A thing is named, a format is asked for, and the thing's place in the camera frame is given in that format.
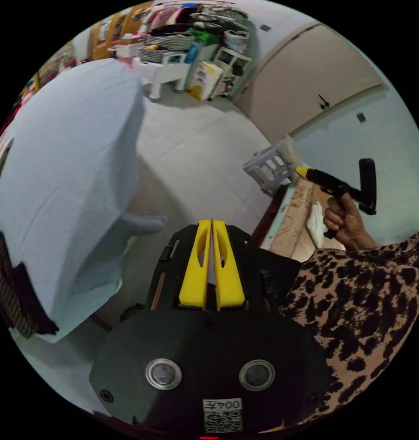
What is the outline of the person's right hand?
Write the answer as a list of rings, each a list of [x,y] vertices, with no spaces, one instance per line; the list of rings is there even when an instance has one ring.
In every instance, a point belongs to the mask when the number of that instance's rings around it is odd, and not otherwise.
[[[366,231],[360,212],[348,193],[340,199],[328,199],[323,222],[328,230],[336,233],[336,240],[348,251],[379,247]]]

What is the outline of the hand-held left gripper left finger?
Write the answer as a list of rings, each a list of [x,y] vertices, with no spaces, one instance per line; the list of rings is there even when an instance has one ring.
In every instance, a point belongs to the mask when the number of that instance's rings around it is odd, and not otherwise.
[[[179,293],[181,307],[205,307],[211,250],[212,220],[201,220],[192,243]]]

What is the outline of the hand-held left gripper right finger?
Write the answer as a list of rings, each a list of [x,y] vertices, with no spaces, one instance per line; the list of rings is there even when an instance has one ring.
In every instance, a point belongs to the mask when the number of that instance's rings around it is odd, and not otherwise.
[[[212,220],[217,309],[240,308],[245,295],[226,223]]]

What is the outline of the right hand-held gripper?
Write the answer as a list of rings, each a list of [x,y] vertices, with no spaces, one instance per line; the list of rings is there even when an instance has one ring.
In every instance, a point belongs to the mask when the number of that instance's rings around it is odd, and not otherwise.
[[[331,197],[340,199],[345,193],[348,193],[357,206],[358,199],[354,197],[356,192],[347,183],[317,169],[311,167],[299,166],[295,168],[295,173],[301,178],[308,178],[309,181],[320,186],[322,190]],[[336,233],[327,229],[327,237],[335,238]]]

